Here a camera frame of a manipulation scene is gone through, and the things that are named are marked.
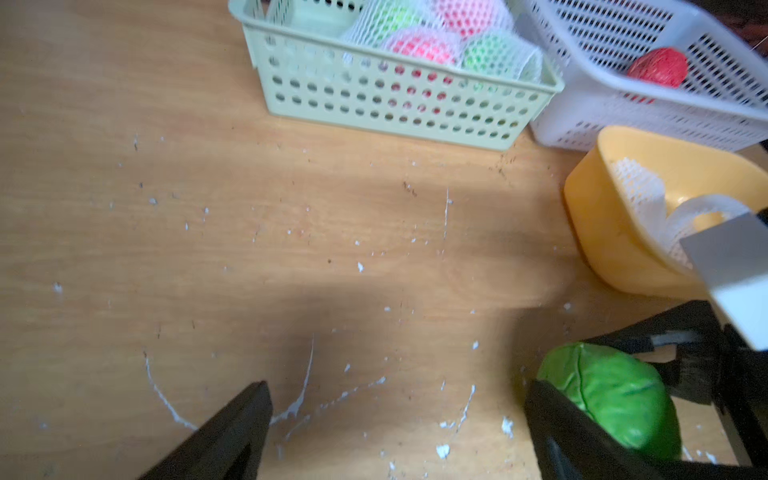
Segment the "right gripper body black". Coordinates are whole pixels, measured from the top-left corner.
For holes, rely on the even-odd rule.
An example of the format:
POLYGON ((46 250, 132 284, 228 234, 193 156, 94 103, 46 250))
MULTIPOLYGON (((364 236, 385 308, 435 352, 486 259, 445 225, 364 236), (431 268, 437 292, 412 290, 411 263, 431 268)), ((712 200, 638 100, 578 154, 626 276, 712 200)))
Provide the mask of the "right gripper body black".
POLYGON ((767 467, 767 351, 752 350, 726 325, 715 405, 740 465, 767 467))

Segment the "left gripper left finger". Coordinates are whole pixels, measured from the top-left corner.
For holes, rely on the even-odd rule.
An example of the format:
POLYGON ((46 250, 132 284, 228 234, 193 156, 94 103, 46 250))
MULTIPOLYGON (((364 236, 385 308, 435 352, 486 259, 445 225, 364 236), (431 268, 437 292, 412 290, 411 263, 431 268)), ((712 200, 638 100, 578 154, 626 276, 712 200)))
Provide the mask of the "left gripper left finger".
POLYGON ((268 384, 253 382, 142 477, 255 479, 272 413, 268 384))

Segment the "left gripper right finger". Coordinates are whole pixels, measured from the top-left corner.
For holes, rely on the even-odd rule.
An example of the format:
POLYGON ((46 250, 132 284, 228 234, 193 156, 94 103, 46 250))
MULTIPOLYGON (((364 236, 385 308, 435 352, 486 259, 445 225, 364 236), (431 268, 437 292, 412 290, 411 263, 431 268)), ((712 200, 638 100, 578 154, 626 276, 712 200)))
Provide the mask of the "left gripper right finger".
POLYGON ((548 382, 535 381, 524 411, 544 479, 765 479, 763 467, 665 461, 629 450, 548 382))

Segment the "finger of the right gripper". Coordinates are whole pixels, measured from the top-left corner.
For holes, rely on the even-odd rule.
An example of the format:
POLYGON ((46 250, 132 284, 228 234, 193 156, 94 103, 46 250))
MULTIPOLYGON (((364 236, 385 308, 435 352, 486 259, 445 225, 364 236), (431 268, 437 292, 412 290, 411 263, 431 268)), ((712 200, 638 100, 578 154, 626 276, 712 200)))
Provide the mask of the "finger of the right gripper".
POLYGON ((667 345, 715 343, 720 335, 721 325, 710 303, 695 300, 585 343, 637 354, 667 345))
POLYGON ((715 400, 720 370, 720 361, 713 356, 682 356, 659 364, 667 392, 700 405, 710 405, 715 400))

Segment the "white foam net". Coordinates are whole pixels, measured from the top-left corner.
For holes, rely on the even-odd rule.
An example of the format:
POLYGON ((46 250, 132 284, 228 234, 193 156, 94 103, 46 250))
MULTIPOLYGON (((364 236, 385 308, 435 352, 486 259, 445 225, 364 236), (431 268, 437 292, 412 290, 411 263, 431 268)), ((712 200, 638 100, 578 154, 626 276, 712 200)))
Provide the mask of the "white foam net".
POLYGON ((611 169, 640 225, 651 238, 660 240, 666 221, 664 182, 630 158, 612 163, 611 169))
POLYGON ((681 240, 699 232, 695 226, 698 217, 716 214, 724 222, 750 212, 746 205, 725 195, 709 194, 690 198, 669 215, 662 215, 656 242, 672 260, 691 270, 692 264, 682 249, 681 240))

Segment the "red apple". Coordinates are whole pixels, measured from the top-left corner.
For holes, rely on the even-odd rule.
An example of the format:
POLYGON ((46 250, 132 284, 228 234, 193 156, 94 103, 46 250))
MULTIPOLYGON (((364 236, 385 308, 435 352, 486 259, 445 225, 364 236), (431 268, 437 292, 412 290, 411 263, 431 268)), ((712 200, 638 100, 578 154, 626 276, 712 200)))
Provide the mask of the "red apple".
POLYGON ((669 88, 678 88, 688 75, 688 61, 680 51, 658 48, 635 60, 626 76, 635 80, 669 88))

